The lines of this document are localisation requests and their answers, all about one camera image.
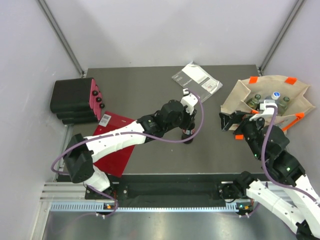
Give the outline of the cola glass bottle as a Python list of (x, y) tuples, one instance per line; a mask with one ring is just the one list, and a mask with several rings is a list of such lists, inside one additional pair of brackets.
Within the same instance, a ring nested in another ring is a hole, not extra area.
[(190, 125), (186, 129), (182, 129), (181, 140), (188, 139), (192, 137), (195, 133), (196, 124), (195, 122), (191, 122)]

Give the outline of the clear glass bottle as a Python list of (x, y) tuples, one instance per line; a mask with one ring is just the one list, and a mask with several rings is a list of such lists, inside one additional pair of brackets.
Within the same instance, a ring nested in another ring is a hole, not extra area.
[(287, 108), (288, 108), (288, 105), (289, 105), (289, 102), (290, 102), (290, 98), (288, 96), (285, 96), (283, 97), (283, 99), (281, 99), (278, 104), (277, 104), (277, 114), (279, 116), (282, 116)]
[(250, 98), (246, 104), (252, 108), (253, 110), (256, 110), (259, 104), (259, 101), (261, 99), (261, 95), (260, 94), (256, 94), (254, 97)]

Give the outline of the blue label water bottle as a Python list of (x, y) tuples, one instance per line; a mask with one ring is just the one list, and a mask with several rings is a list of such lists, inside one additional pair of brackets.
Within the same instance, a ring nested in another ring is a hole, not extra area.
[(273, 92), (271, 95), (268, 95), (265, 100), (269, 102), (277, 103), (279, 101), (281, 94), (278, 91)]

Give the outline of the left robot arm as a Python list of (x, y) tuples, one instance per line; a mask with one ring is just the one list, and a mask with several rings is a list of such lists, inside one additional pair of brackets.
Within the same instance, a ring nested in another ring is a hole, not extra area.
[(94, 163), (127, 147), (161, 139), (175, 128), (186, 130), (194, 123), (197, 102), (194, 96), (191, 99), (183, 97), (180, 101), (170, 100), (155, 113), (142, 116), (122, 128), (99, 136), (74, 135), (63, 156), (71, 182), (89, 185), (102, 198), (109, 198), (114, 187), (107, 174)]

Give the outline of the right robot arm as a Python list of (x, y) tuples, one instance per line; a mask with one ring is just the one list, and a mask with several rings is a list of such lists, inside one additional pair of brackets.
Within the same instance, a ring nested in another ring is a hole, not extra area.
[(254, 114), (235, 111), (219, 113), (222, 131), (237, 125), (234, 135), (242, 135), (254, 157), (261, 161), (264, 175), (281, 187), (291, 203), (273, 193), (253, 174), (244, 171), (226, 185), (231, 196), (250, 198), (277, 216), (298, 240), (320, 238), (320, 197), (313, 189), (305, 169), (286, 147), (290, 140), (283, 130)]

